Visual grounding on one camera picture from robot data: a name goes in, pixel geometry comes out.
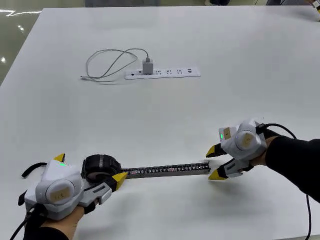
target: floor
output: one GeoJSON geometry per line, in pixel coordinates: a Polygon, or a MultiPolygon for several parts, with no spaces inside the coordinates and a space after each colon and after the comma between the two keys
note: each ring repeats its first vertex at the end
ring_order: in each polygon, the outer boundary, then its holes
{"type": "MultiPolygon", "coordinates": [[[[267,0],[230,0],[229,5],[265,5],[266,2],[267,0]]],[[[0,0],[0,85],[42,8],[72,8],[84,5],[84,0],[0,0]]],[[[160,5],[201,6],[204,5],[204,0],[160,0],[160,5]]],[[[320,235],[312,236],[310,240],[320,240],[320,235]]]]}

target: measuring tape blade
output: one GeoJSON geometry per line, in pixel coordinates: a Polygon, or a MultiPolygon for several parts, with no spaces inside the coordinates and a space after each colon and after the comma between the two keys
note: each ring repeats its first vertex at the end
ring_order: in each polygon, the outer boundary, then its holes
{"type": "Polygon", "coordinates": [[[123,168],[121,170],[122,172],[128,173],[127,179],[140,179],[209,174],[210,167],[208,162],[199,162],[167,166],[123,168]]]}

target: black sleeve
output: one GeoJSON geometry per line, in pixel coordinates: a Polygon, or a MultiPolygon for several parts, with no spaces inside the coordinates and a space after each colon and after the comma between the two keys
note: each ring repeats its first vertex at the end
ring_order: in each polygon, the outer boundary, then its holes
{"type": "Polygon", "coordinates": [[[39,227],[32,233],[24,236],[23,240],[69,240],[67,236],[52,227],[39,227]]]}
{"type": "Polygon", "coordinates": [[[265,163],[320,203],[319,156],[320,139],[304,141],[279,136],[270,143],[265,163]]]}

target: white power strip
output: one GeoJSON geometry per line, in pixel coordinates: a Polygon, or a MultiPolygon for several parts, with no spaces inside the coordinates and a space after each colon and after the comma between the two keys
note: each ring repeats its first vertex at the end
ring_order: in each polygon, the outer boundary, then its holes
{"type": "Polygon", "coordinates": [[[200,77],[200,71],[197,67],[177,67],[177,68],[156,68],[153,74],[145,75],[142,69],[127,71],[125,79],[160,79],[160,78],[185,78],[200,77]]]}

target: white cable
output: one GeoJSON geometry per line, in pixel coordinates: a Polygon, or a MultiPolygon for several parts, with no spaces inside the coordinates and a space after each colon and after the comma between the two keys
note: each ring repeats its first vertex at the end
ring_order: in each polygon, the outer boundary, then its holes
{"type": "Polygon", "coordinates": [[[142,49],[142,48],[129,48],[127,50],[119,50],[119,49],[102,49],[102,50],[99,50],[99,51],[96,51],[94,54],[92,54],[88,59],[87,61],[85,62],[85,72],[86,72],[86,76],[80,76],[80,78],[82,80],[85,80],[85,81],[93,81],[93,82],[98,82],[98,83],[109,83],[109,82],[114,82],[114,80],[99,80],[99,79],[102,79],[102,78],[106,78],[106,77],[109,77],[113,74],[116,74],[117,72],[121,71],[122,69],[124,69],[125,67],[129,66],[130,64],[133,64],[135,61],[138,60],[138,57],[137,55],[135,55],[134,53],[132,52],[129,52],[131,50],[141,50],[141,51],[144,51],[146,53],[146,58],[148,59],[149,58],[149,54],[146,50],[142,49]],[[115,52],[121,52],[121,54],[114,60],[114,62],[110,65],[110,67],[107,69],[107,71],[102,74],[101,76],[91,76],[89,74],[89,63],[91,62],[92,59],[94,59],[97,55],[99,54],[103,54],[103,53],[106,53],[106,52],[110,52],[110,51],[115,51],[115,52]],[[108,72],[110,71],[110,69],[113,67],[113,65],[118,61],[118,59],[123,55],[123,54],[130,54],[131,56],[134,57],[134,60],[132,60],[131,62],[129,62],[128,64],[124,65],[123,67],[121,67],[120,69],[112,72],[112,73],[109,73],[108,72]]]}

